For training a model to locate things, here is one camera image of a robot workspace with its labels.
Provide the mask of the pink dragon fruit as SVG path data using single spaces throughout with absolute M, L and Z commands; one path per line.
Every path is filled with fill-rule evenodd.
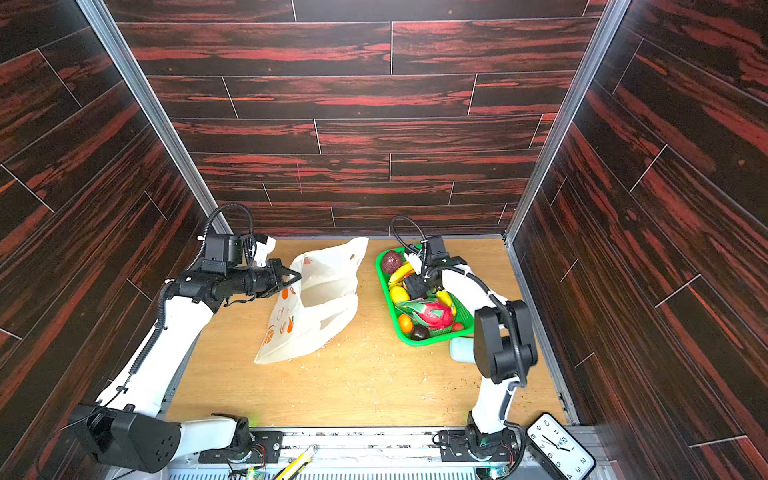
M 451 308 L 439 301 L 412 300 L 399 303 L 396 307 L 416 324 L 423 325 L 430 330 L 444 330 L 455 323 L 455 315 Z

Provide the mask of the white plastic bag orange print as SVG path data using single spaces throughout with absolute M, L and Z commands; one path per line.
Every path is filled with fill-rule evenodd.
M 321 349 L 355 317 L 358 269 L 368 247 L 367 237 L 297 256 L 290 268 L 301 274 L 296 295 L 278 297 L 268 320 L 256 364 L 271 364 Z

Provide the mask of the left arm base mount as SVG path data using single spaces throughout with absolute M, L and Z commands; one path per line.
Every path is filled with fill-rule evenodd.
M 249 425 L 247 417 L 213 413 L 214 417 L 235 421 L 230 444 L 221 449 L 205 450 L 199 454 L 201 464 L 270 464 L 277 463 L 284 440 L 281 430 L 259 430 Z

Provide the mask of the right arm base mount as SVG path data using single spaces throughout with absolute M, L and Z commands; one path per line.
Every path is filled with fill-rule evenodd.
M 443 429 L 432 436 L 442 462 L 506 462 L 519 456 L 517 441 L 510 430 L 484 434 L 475 430 Z

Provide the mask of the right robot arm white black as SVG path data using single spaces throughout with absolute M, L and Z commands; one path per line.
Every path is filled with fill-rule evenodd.
M 473 313 L 473 357 L 482 382 L 469 413 L 466 435 L 470 446 L 490 448 L 503 443 L 512 427 L 509 410 L 517 390 L 538 362 L 538 350 L 527 305 L 498 296 L 466 264 L 420 267 L 407 277 L 418 287 L 441 285 Z

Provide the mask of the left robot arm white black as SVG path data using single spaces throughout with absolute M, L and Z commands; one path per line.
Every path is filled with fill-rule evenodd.
M 157 320 L 116 383 L 97 404 L 79 404 L 72 431 L 100 464 L 145 473 L 163 470 L 190 453 L 224 450 L 248 456 L 252 440 L 243 417 L 169 422 L 160 418 L 163 400 L 187 353 L 204 327 L 232 296 L 269 298 L 301 278 L 271 259 L 258 267 L 197 260 L 160 292 Z

